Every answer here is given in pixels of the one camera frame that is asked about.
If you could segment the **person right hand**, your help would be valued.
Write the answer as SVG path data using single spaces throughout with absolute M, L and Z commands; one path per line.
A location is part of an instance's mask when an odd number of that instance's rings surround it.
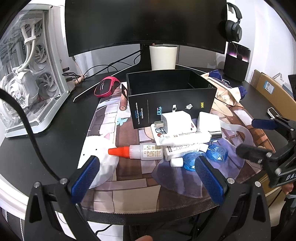
M 281 189 L 285 195 L 288 195 L 293 190 L 293 183 L 282 185 Z

